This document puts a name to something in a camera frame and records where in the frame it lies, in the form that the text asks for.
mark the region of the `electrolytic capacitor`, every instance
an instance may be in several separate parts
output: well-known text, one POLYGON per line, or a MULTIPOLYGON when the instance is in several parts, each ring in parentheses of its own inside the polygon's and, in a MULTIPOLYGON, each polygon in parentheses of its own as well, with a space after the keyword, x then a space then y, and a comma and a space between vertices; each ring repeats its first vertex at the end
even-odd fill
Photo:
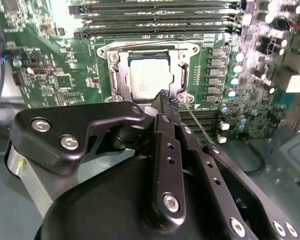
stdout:
POLYGON ((272 51, 276 54, 279 54, 280 56, 285 53, 285 50, 277 45, 270 44, 269 49, 272 49, 272 51))
POLYGON ((232 86, 236 86, 239 84, 239 79, 235 76, 231 76, 228 79, 228 82, 232 85, 232 86))
POLYGON ((278 37, 275 37, 274 39, 275 39, 275 44, 280 46, 281 48, 284 48, 288 45, 288 41, 285 39, 281 39, 278 37))
POLYGON ((224 114, 229 112, 227 105, 225 105, 224 103, 219 107, 219 110, 224 114))
POLYGON ((287 11, 291 14, 300 14, 300 5, 285 5, 282 8, 283 11, 287 11))
POLYGON ((237 63, 241 63, 245 59, 245 55, 242 52, 236 51, 232 54, 232 59, 237 63))
POLYGON ((275 1, 264 1, 259 5, 259 9, 273 13, 277 10, 277 5, 275 1))
POLYGON ((232 89, 229 88, 228 90, 225 91, 225 94, 229 97, 229 98, 234 98, 236 96, 236 92, 232 89))
POLYGON ((268 84, 264 83, 262 86, 264 90, 266 90, 269 94, 273 94, 276 91, 276 89, 273 86, 269 86, 268 84))
POLYGON ((266 24, 271 24, 274 21, 275 16, 273 15, 273 13, 262 12, 262 13, 259 13, 258 18, 260 21, 263 21, 266 24))
POLYGON ((256 77, 258 77, 261 80, 265 80, 267 75, 265 75, 264 73, 262 73, 261 71, 254 71, 253 73, 256 77))
POLYGON ((241 72, 243 71, 242 66, 236 65, 236 64, 231 65, 230 70, 231 70, 234 74, 239 74, 239 73, 241 73, 241 72))

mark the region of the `metal mounting screw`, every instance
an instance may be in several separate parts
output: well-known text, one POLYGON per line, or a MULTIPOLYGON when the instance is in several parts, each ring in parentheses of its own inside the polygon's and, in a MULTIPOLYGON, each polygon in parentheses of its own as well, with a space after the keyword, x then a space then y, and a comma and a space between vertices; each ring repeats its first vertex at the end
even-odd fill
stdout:
POLYGON ((163 115, 162 118, 165 122, 170 123, 170 120, 166 115, 163 115))
POLYGON ((284 228, 283 228, 279 223, 277 223, 276 221, 273 221, 273 225, 274 225, 274 228, 276 229, 276 231, 277 231, 282 237, 285 237, 285 236, 286 236, 286 232, 285 232, 284 228))
POLYGON ((291 226, 290 223, 286 222, 285 225, 286 225, 286 228, 289 230, 289 232, 291 233, 292 236, 294 236, 295 238, 298 237, 297 231, 294 229, 293 226, 291 226))
POLYGON ((179 210, 179 202, 171 194, 166 194, 163 196, 163 203, 169 209, 170 212, 175 213, 179 210))
POLYGON ((62 147, 68 150, 75 150, 79 147, 79 142, 74 136, 63 136, 60 140, 62 147))
POLYGON ((246 236, 246 230, 244 226, 237 219, 232 217, 230 219, 230 224, 235 233, 238 234, 241 238, 244 238, 246 236))
POLYGON ((116 54, 111 54, 111 55, 109 56, 109 59, 110 59, 110 61, 111 61, 113 64, 116 64, 116 63, 119 61, 119 58, 118 58, 118 56, 117 56, 116 54))
POLYGON ((220 153, 219 149, 216 148, 215 146, 212 146, 211 148, 212 148, 212 150, 213 150, 216 154, 219 154, 219 153, 220 153))
POLYGON ((187 55, 182 51, 182 52, 179 54, 179 59, 185 59, 186 56, 187 56, 187 55))
POLYGON ((187 126, 184 127, 184 130, 188 133, 188 134, 191 134, 192 131, 190 128, 188 128, 187 126))
POLYGON ((51 129, 50 123, 43 119, 34 120, 31 123, 31 126, 34 130, 37 130, 38 132, 42 133, 47 132, 51 129))
POLYGON ((136 106, 133 106, 132 108, 132 111, 135 113, 135 114, 141 114, 141 110, 139 108, 137 108, 136 106))

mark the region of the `ram slot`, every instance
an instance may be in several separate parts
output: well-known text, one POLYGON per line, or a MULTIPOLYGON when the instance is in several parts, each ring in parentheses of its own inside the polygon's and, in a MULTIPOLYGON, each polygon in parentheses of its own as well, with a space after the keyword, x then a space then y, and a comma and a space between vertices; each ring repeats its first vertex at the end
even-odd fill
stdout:
POLYGON ((229 0, 214 0, 214 1, 201 1, 201 2, 158 2, 158 3, 92 3, 92 4, 80 4, 69 6, 69 13, 72 15, 80 14, 91 14, 95 12, 102 11, 128 11, 128 10, 140 10, 140 11, 170 11, 172 9, 197 9, 202 7, 220 7, 224 8, 225 6, 239 6, 239 1, 229 1, 229 0))
POLYGON ((84 40, 92 37, 126 36, 126 35, 174 35, 182 34, 215 34, 232 33, 227 26, 187 26, 187 27, 140 27, 140 28, 114 28, 114 29, 85 29, 75 32, 74 39, 84 40))

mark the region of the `chip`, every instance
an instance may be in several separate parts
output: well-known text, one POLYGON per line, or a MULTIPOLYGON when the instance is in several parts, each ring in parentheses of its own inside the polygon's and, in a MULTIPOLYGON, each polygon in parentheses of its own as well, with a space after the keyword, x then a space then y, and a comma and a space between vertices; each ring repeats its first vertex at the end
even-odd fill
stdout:
POLYGON ((215 96, 206 96, 205 100, 209 103, 214 102, 216 100, 215 96))
POLYGON ((247 34, 247 35, 245 36, 245 40, 246 40, 247 42, 252 41, 252 38, 253 38, 253 35, 252 35, 252 34, 247 34))
POLYGON ((167 59, 140 59, 130 63, 131 93, 134 99, 154 99, 173 82, 167 59))
POLYGON ((241 78, 240 79, 240 84, 244 85, 248 82, 248 79, 247 78, 241 78))
POLYGON ((216 87, 208 87, 207 92, 208 92, 208 94, 216 94, 217 88, 216 87))
POLYGON ((260 56, 259 57, 259 63, 264 63, 266 60, 266 57, 265 56, 260 56))
POLYGON ((218 67, 221 65, 221 62, 222 62, 221 58, 213 58, 210 60, 210 65, 218 67))
POLYGON ((208 70, 208 74, 209 74, 210 76, 219 76, 219 74, 220 74, 220 69, 218 69, 218 68, 212 68, 212 69, 209 69, 209 70, 208 70))
POLYGON ((211 55, 212 56, 222 56, 223 49, 222 48, 212 48, 211 55))
POLYGON ((256 100, 258 98, 258 95, 251 95, 250 96, 250 100, 251 101, 254 101, 254 100, 256 100))
POLYGON ((217 85, 218 78, 209 78, 208 83, 209 83, 209 85, 217 85))

